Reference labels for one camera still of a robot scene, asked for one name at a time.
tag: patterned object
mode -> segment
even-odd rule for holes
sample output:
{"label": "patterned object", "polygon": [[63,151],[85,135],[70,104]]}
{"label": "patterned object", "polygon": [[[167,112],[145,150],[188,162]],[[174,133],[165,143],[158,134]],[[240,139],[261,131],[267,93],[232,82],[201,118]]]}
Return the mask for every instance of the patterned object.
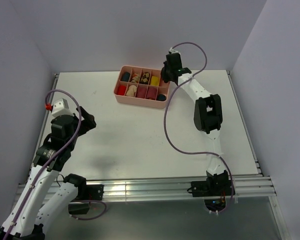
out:
{"label": "patterned object", "polygon": [[154,88],[154,87],[149,87],[145,98],[150,99],[150,100],[156,100],[156,98],[157,98],[157,89]]}
{"label": "patterned object", "polygon": [[159,86],[159,78],[157,76],[152,76],[150,85],[152,86]]}
{"label": "patterned object", "polygon": [[126,89],[127,89],[126,86],[119,86],[117,94],[121,95],[121,96],[124,96],[125,92],[126,92]]}
{"label": "patterned object", "polygon": [[140,74],[134,73],[134,74],[132,75],[131,82],[137,84],[137,83],[139,83],[139,79],[140,79]]}
{"label": "patterned object", "polygon": [[150,80],[150,73],[149,72],[145,72],[141,79],[140,79],[140,84],[148,84],[149,83],[149,80]]}
{"label": "patterned object", "polygon": [[125,72],[123,75],[122,75],[122,78],[121,78],[121,81],[123,82],[129,82],[129,78],[130,78],[130,72]]}
{"label": "patterned object", "polygon": [[129,86],[128,91],[126,91],[125,95],[127,97],[134,97],[136,91],[137,91],[137,87],[135,85],[131,85],[131,86]]}
{"label": "patterned object", "polygon": [[167,97],[166,97],[165,95],[163,95],[163,94],[159,94],[159,95],[156,97],[156,99],[157,99],[158,101],[164,102],[164,101],[167,99]]}
{"label": "patterned object", "polygon": [[146,97],[147,87],[138,87],[138,91],[136,92],[136,97],[139,99],[144,99]]}

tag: blue object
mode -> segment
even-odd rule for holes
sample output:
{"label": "blue object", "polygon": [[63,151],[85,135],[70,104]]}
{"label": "blue object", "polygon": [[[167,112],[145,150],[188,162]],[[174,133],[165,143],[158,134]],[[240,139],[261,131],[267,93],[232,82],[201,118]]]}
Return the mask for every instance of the blue object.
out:
{"label": "blue object", "polygon": [[121,78],[121,81],[123,82],[129,82],[129,78],[130,78],[130,72],[125,72],[123,75],[122,75],[122,78]]}
{"label": "blue object", "polygon": [[163,94],[158,94],[158,96],[156,97],[156,99],[158,101],[164,102],[167,99],[167,97],[165,95],[163,95]]}

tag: beige object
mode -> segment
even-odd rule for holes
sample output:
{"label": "beige object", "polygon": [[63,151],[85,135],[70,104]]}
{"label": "beige object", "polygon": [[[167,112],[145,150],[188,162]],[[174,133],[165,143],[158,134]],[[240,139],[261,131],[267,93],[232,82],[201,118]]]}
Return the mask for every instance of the beige object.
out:
{"label": "beige object", "polygon": [[137,86],[131,85],[131,86],[129,86],[128,91],[126,91],[125,95],[127,97],[134,97],[136,94],[136,91],[137,91]]}

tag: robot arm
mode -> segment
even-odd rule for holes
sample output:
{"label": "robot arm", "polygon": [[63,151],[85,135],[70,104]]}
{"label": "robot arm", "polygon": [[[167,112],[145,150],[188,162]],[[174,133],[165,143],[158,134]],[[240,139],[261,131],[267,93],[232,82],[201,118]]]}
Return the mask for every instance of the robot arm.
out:
{"label": "robot arm", "polygon": [[[71,113],[65,99],[60,99],[53,104],[52,115],[55,118],[51,121],[51,133],[45,138],[43,145],[38,148],[26,186],[16,206],[0,227],[0,240],[44,240],[45,233],[60,211],[73,199],[83,196],[86,189],[86,179],[70,174],[65,177],[59,191],[42,206],[50,186],[71,157],[71,151],[75,148],[77,138],[97,126],[93,115],[88,114],[83,107],[80,107],[80,110],[84,120],[81,121],[79,132],[74,141],[47,166],[34,186],[32,185],[33,179],[39,170],[56,151],[69,141],[78,127],[79,119]],[[33,190],[27,197],[29,188]],[[18,218],[14,220],[20,207],[23,209]],[[6,237],[6,232],[11,227],[13,228],[9,236]]]}
{"label": "robot arm", "polygon": [[[193,121],[195,127],[211,142],[212,149],[209,151],[221,155],[220,129],[223,116],[220,96],[211,94],[197,80],[193,79],[192,72],[187,67],[182,66],[180,53],[172,48],[166,55],[161,77],[166,83],[171,81],[180,85],[180,88],[190,96],[194,102]],[[232,184],[229,180],[229,173],[218,156],[209,154],[206,174],[206,181],[191,183],[193,197],[218,197],[231,194]],[[205,200],[205,203],[207,208],[214,212],[216,209],[220,211],[226,206],[225,200],[219,201],[219,198]]]}

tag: gray wall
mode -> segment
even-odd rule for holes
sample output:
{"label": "gray wall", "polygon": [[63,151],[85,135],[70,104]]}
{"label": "gray wall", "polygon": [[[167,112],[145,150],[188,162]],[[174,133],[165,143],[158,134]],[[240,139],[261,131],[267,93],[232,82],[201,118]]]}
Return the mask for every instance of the gray wall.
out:
{"label": "gray wall", "polygon": [[12,4],[0,0],[0,225],[29,171],[52,79]]}
{"label": "gray wall", "polygon": [[232,73],[256,155],[300,240],[300,0],[268,0]]}
{"label": "gray wall", "polygon": [[[55,72],[161,68],[174,44],[193,41],[208,69],[232,69],[266,0],[11,0]],[[192,46],[182,58],[203,64]]]}

